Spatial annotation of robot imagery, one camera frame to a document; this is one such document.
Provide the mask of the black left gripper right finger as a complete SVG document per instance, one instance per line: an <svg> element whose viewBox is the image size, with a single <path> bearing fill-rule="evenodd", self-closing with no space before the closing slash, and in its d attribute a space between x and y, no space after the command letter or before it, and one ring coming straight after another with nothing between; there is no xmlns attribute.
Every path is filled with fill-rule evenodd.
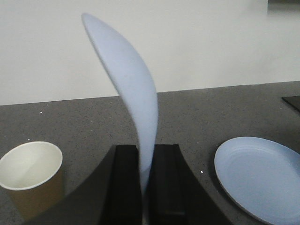
<svg viewBox="0 0 300 225"><path fill-rule="evenodd" d="M151 225L229 225L187 165L179 145L157 144L148 186Z"/></svg>

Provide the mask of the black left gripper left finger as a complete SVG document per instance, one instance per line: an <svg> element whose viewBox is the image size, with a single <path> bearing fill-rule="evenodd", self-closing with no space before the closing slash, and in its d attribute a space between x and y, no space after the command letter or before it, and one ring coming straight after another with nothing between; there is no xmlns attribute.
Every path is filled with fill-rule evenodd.
<svg viewBox="0 0 300 225"><path fill-rule="evenodd" d="M27 224L140 225L142 213L138 150L117 145L75 191Z"/></svg>

